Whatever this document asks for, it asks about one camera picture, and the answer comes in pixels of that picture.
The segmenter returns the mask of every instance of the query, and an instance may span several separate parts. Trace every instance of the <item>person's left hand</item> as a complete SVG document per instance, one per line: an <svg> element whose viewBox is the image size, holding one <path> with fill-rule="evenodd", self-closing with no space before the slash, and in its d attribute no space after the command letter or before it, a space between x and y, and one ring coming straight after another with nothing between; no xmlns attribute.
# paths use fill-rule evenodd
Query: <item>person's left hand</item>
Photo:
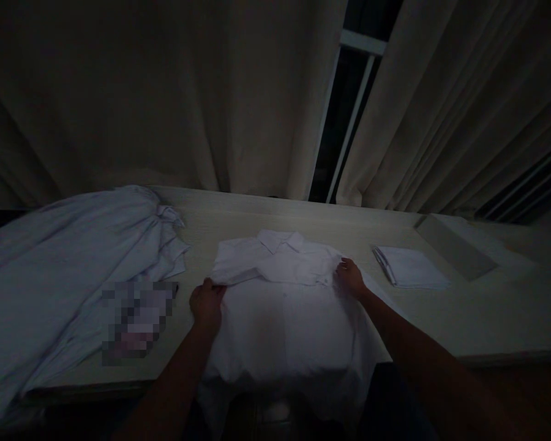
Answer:
<svg viewBox="0 0 551 441"><path fill-rule="evenodd" d="M213 286L212 280L206 278L202 286L196 287L190 296L190 309L195 324L207 328L215 335L220 329L220 303L226 290L226 286Z"/></svg>

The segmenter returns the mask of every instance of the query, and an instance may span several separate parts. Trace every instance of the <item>finger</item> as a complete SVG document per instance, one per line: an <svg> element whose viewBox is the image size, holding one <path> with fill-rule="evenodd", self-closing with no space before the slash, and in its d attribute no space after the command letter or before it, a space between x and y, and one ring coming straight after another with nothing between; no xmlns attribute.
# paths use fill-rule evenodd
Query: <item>finger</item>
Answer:
<svg viewBox="0 0 551 441"><path fill-rule="evenodd" d="M218 297L222 300L222 298L225 296L225 292L227 292L226 286L219 286L219 290L217 291Z"/></svg>

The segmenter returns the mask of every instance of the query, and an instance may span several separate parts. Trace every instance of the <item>folded towel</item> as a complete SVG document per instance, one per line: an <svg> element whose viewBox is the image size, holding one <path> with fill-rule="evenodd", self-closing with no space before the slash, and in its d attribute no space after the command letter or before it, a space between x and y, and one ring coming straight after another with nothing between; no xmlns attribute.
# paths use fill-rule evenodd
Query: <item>folded towel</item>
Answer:
<svg viewBox="0 0 551 441"><path fill-rule="evenodd" d="M451 284L421 251L375 246L373 254L397 288L443 290Z"/></svg>

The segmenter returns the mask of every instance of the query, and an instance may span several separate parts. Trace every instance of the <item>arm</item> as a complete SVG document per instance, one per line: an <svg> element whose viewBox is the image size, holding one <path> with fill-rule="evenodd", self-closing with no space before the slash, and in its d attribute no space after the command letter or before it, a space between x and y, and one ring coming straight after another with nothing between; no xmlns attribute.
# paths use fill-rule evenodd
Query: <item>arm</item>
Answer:
<svg viewBox="0 0 551 441"><path fill-rule="evenodd" d="M226 289L213 288L212 280L205 279L193 291L192 329L138 407L113 434L114 441L179 439L220 328L220 302Z"/></svg>
<svg viewBox="0 0 551 441"><path fill-rule="evenodd" d="M337 274L363 305L441 438L523 439L491 392L439 343L367 289L352 260L344 258Z"/></svg>

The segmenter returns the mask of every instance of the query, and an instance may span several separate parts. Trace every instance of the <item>shirt collar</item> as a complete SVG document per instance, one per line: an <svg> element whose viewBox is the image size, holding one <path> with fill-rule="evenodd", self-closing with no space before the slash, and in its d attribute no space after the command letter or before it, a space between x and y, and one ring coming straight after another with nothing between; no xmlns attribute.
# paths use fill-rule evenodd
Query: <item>shirt collar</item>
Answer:
<svg viewBox="0 0 551 441"><path fill-rule="evenodd" d="M271 254L275 254L283 244L288 244L296 252L302 252L304 238L298 232L276 232L272 230L261 230L257 234L257 240L267 248Z"/></svg>

